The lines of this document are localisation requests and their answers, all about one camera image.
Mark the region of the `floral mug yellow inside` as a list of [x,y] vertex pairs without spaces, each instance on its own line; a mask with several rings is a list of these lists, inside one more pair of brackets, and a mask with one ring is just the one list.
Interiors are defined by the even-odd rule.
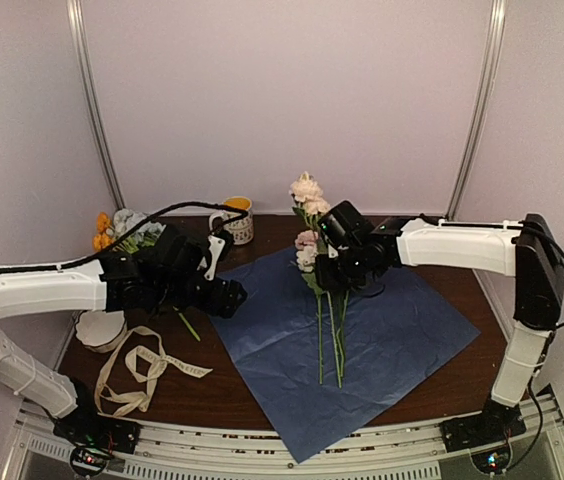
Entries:
[[222,227],[233,236],[235,245],[247,245],[254,238],[253,202],[247,197],[233,196],[225,199],[223,204],[238,209],[238,212],[217,210],[209,217],[209,229]]

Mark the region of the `pink fake flower stem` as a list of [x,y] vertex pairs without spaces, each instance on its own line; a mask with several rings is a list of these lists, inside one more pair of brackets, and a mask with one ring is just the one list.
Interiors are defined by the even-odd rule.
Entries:
[[349,300],[349,292],[329,292],[322,290],[316,283],[314,273],[315,258],[318,254],[330,252],[318,230],[318,220],[331,208],[324,198],[323,189],[318,181],[308,172],[301,173],[290,185],[289,194],[293,200],[292,211],[304,223],[306,229],[300,232],[294,241],[296,249],[295,265],[301,277],[313,292],[316,301],[316,322],[318,332],[318,382],[325,377],[324,324],[328,313],[329,331],[335,361],[337,386],[343,386],[345,376],[346,351],[344,341],[344,321]]

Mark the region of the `blue tissue paper sheet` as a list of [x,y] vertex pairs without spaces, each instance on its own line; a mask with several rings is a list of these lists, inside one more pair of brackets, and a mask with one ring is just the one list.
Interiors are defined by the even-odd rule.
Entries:
[[292,458],[301,463],[398,403],[479,331],[420,276],[392,269],[346,308],[316,298],[286,248],[235,268],[246,302],[212,323]]

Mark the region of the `orange fake flower stem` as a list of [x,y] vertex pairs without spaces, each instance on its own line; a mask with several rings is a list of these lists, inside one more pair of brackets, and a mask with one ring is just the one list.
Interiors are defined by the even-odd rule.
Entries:
[[112,220],[106,213],[101,212],[98,215],[96,220],[96,230],[97,233],[92,239],[92,245],[95,252],[100,252],[114,242]]

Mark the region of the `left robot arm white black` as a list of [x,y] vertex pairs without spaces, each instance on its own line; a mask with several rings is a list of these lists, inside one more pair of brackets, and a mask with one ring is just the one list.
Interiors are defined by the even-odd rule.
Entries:
[[[139,229],[77,260],[0,266],[0,320],[62,311],[151,312],[163,304],[230,318],[244,303],[242,285],[216,275],[233,244],[224,227],[210,226],[198,238],[168,225],[154,245],[124,251],[123,241]],[[0,382],[66,423],[83,443],[105,436],[105,421],[88,388],[27,356],[1,331]]]

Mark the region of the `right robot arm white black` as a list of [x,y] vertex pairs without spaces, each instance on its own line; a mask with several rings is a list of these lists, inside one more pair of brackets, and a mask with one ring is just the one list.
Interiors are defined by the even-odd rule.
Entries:
[[399,267],[466,269],[501,277],[512,289],[507,346],[488,397],[475,419],[481,440],[497,440],[513,424],[516,407],[564,328],[564,250],[539,214],[521,221],[457,222],[392,216],[378,224],[344,202],[317,222],[327,251],[317,257],[317,282],[352,289]]

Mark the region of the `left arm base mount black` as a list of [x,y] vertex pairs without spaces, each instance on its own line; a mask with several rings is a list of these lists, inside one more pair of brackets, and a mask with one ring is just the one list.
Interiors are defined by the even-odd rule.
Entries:
[[100,415],[91,390],[80,381],[74,387],[76,409],[63,418],[48,417],[54,425],[53,433],[73,446],[70,468],[79,479],[91,479],[104,472],[115,453],[135,452],[141,426],[135,421]]

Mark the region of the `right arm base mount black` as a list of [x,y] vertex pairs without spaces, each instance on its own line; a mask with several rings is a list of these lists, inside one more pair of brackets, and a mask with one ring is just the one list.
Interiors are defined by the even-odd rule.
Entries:
[[525,433],[520,402],[513,405],[488,397],[483,408],[466,416],[444,420],[440,432],[447,453],[503,443],[509,434]]

